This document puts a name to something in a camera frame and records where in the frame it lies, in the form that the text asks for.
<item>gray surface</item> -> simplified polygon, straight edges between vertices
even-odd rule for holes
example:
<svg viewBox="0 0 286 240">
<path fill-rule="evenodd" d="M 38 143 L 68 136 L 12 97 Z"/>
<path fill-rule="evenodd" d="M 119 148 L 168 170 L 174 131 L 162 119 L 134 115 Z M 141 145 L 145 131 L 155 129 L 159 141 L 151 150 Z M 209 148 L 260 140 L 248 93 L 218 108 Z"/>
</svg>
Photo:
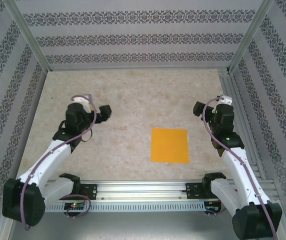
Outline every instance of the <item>gray surface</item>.
<svg viewBox="0 0 286 240">
<path fill-rule="evenodd" d="M 234 72 L 268 179 L 286 214 L 286 3 L 275 1 Z"/>
<path fill-rule="evenodd" d="M 15 223 L 11 240 L 237 240 L 226 212 L 208 218 L 202 212 L 90 213 L 67 219 L 46 213 L 26 232 Z"/>
</svg>

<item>black bracket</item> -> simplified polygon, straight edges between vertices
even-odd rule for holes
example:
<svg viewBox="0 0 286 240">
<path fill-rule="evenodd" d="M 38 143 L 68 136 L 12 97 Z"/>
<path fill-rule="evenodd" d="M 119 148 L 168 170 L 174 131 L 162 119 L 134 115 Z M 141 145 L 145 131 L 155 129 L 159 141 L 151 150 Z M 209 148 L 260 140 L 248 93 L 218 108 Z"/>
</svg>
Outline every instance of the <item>black bracket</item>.
<svg viewBox="0 0 286 240">
<path fill-rule="evenodd" d="M 282 217 L 282 209 L 279 204 L 270 201 L 267 201 L 265 207 L 275 231 L 277 231 Z M 252 202 L 248 206 L 236 210 L 232 217 L 232 224 L 234 232 L 240 240 L 271 238 L 273 236 L 262 206 Z"/>
<path fill-rule="evenodd" d="M 60 178 L 70 179 L 73 183 L 73 191 L 71 194 L 79 194 L 87 196 L 90 200 L 96 200 L 97 184 L 81 184 L 81 179 L 78 176 L 64 173 L 59 176 Z M 83 200 L 81 197 L 67 197 L 64 200 Z"/>
<path fill-rule="evenodd" d="M 202 183 L 199 182 L 188 182 L 185 184 L 186 190 L 183 193 L 186 193 L 187 199 L 216 199 L 217 196 L 211 192 L 205 192 L 202 186 Z"/>
<path fill-rule="evenodd" d="M 188 182 L 185 184 L 187 199 L 216 199 L 217 196 L 211 191 L 211 181 L 214 179 L 226 179 L 225 175 L 221 172 L 207 173 L 202 179 L 202 182 Z"/>
</svg>

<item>cable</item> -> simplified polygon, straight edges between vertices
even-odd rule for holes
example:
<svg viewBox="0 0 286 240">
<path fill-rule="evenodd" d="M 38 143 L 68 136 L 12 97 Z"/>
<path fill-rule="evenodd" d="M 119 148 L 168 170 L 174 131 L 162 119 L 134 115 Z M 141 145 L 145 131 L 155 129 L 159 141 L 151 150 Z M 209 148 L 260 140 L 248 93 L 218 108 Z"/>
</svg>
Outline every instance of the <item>cable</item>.
<svg viewBox="0 0 286 240">
<path fill-rule="evenodd" d="M 259 200 L 259 202 L 260 202 L 260 204 L 261 204 L 261 206 L 262 206 L 262 208 L 263 208 L 263 211 L 264 211 L 264 213 L 265 213 L 265 215 L 266 215 L 267 221 L 268 221 L 269 226 L 270 226 L 270 228 L 271 228 L 271 230 L 272 230 L 273 239 L 274 239 L 274 240 L 277 240 L 276 231 L 275 231 L 275 228 L 274 228 L 272 219 L 270 218 L 270 216 L 269 216 L 269 214 L 268 214 L 268 212 L 267 212 L 267 209 L 266 209 L 266 207 L 265 207 L 265 205 L 264 205 L 264 203 L 263 203 L 263 200 L 262 200 L 262 198 L 261 198 L 261 196 L 260 196 L 260 194 L 259 194 L 259 192 L 258 192 L 258 190 L 257 190 L 257 188 L 256 188 L 256 185 L 255 185 L 255 183 L 254 183 L 254 181 L 253 181 L 253 178 L 252 178 L 252 176 L 251 176 L 251 174 L 250 174 L 250 172 L 249 172 L 249 170 L 248 170 L 246 164 L 244 164 L 244 161 L 243 161 L 238 155 L 236 155 L 236 153 L 234 153 L 231 149 L 229 149 L 229 148 L 228 148 L 227 146 L 225 146 L 222 142 L 220 142 L 220 141 L 212 134 L 211 130 L 210 130 L 209 127 L 207 126 L 207 123 L 206 123 L 206 120 L 205 120 L 205 111 L 206 111 L 206 108 L 209 106 L 209 104 L 210 104 L 211 102 L 216 101 L 216 100 L 223 100 L 223 99 L 224 99 L 223 97 L 213 98 L 213 99 L 211 99 L 210 101 L 208 101 L 208 102 L 205 104 L 204 109 L 203 109 L 203 112 L 202 112 L 203 123 L 204 123 L 204 125 L 205 125 L 205 128 L 206 128 L 207 132 L 208 132 L 209 135 L 211 136 L 211 138 L 212 138 L 214 141 L 216 141 L 220 146 L 222 146 L 226 151 L 230 152 L 230 153 L 241 163 L 241 165 L 244 167 L 244 169 L 245 169 L 245 171 L 246 171 L 246 174 L 247 174 L 247 176 L 248 176 L 248 178 L 249 178 L 249 181 L 251 182 L 251 184 L 252 184 L 252 186 L 253 186 L 253 189 L 254 189 L 254 192 L 255 192 L 255 194 L 256 194 L 256 197 L 258 198 L 258 200 Z"/>
<path fill-rule="evenodd" d="M 26 182 L 23 186 L 23 189 L 22 189 L 22 193 L 21 193 L 21 200 L 20 200 L 20 210 L 21 210 L 21 219 L 22 219 L 22 223 L 23 223 L 23 226 L 24 226 L 24 229 L 26 231 L 29 230 L 29 226 L 26 224 L 26 219 L 25 219 L 25 212 L 24 212 L 24 197 L 25 197 L 25 192 L 26 192 L 26 188 L 28 186 L 28 183 L 30 181 L 30 179 L 33 177 L 36 169 L 40 166 L 40 164 L 42 164 L 42 162 L 50 155 L 52 154 L 54 151 L 56 151 L 57 149 L 59 149 L 60 147 L 62 147 L 63 145 L 65 144 L 68 144 L 78 138 L 81 138 L 82 135 L 84 135 L 85 133 L 87 133 L 89 130 L 92 129 L 93 125 L 95 124 L 96 122 L 96 118 L 97 118 L 97 111 L 96 111 L 96 108 L 93 104 L 93 101 L 92 101 L 92 98 L 91 97 L 86 97 L 86 96 L 83 96 L 83 95 L 75 95 L 72 97 L 72 100 L 74 98 L 84 98 L 85 100 L 87 100 L 89 102 L 89 104 L 93 107 L 93 110 L 94 110 L 94 119 L 93 119 L 93 122 L 90 124 L 89 128 L 87 130 L 85 130 L 84 132 L 82 132 L 81 134 L 59 144 L 58 146 L 54 147 L 51 151 L 49 151 L 48 153 L 46 153 L 40 160 L 39 162 L 35 165 L 35 167 L 33 168 L 33 170 L 31 171 L 31 173 L 28 175 L 28 178 L 26 179 Z"/>
<path fill-rule="evenodd" d="M 222 213 L 224 213 L 226 210 L 227 210 L 227 208 L 224 208 L 222 211 L 219 211 L 218 213 L 216 213 L 216 212 L 214 212 L 212 210 L 206 209 L 205 213 L 206 212 L 210 212 L 211 214 L 214 214 L 215 217 L 216 217 L 217 215 L 221 215 Z"/>
<path fill-rule="evenodd" d="M 85 201 L 88 200 L 89 206 L 88 206 L 88 209 L 87 209 L 86 211 L 84 211 L 84 212 L 78 214 L 77 216 L 70 216 L 70 215 L 68 215 L 69 210 L 71 210 L 72 208 L 67 209 L 67 211 L 66 211 L 67 218 L 76 219 L 76 218 L 79 218 L 79 217 L 81 217 L 81 216 L 86 215 L 86 214 L 89 212 L 89 209 L 91 209 L 91 207 L 92 207 L 92 202 L 91 202 L 91 200 L 89 199 L 89 197 L 84 196 L 84 195 L 80 195 L 80 194 L 71 194 L 71 195 L 63 196 L 60 200 L 66 199 L 66 198 L 70 198 L 70 197 L 81 197 L 81 198 L 84 198 Z"/>
<path fill-rule="evenodd" d="M 92 136 L 93 136 L 93 130 L 91 129 L 91 136 L 88 140 L 84 141 L 83 140 L 83 137 L 81 138 L 81 141 L 84 142 L 84 143 L 87 143 L 90 139 L 92 139 Z"/>
</svg>

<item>wall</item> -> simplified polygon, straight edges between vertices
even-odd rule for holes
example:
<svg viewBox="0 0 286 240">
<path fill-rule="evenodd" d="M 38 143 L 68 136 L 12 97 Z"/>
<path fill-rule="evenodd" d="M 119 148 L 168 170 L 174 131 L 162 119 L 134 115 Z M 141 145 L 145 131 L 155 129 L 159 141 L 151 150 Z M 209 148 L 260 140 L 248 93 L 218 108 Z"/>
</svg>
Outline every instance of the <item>wall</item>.
<svg viewBox="0 0 286 240">
<path fill-rule="evenodd" d="M 46 74 L 0 0 L 0 212 L 15 177 Z"/>
<path fill-rule="evenodd" d="M 18 0 L 51 68 L 227 67 L 262 0 Z"/>
<path fill-rule="evenodd" d="M 286 214 L 286 0 L 275 0 L 234 78 L 255 144 Z"/>
</svg>

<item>beige floor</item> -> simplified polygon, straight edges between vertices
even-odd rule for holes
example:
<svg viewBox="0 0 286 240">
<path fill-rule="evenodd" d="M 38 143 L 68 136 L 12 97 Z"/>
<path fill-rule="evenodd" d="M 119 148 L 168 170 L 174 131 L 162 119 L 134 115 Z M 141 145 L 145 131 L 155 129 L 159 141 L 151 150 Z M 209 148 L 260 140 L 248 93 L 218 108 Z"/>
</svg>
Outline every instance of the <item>beige floor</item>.
<svg viewBox="0 0 286 240">
<path fill-rule="evenodd" d="M 216 171 L 230 177 L 192 113 L 196 101 L 222 93 L 217 71 L 153 69 L 48 73 L 19 175 L 50 144 L 70 97 L 85 93 L 92 94 L 97 107 L 109 104 L 112 116 L 93 127 L 93 138 L 78 145 L 52 180 L 65 172 L 82 180 L 201 179 Z M 151 129 L 156 127 L 188 130 L 189 164 L 150 161 Z"/>
</svg>

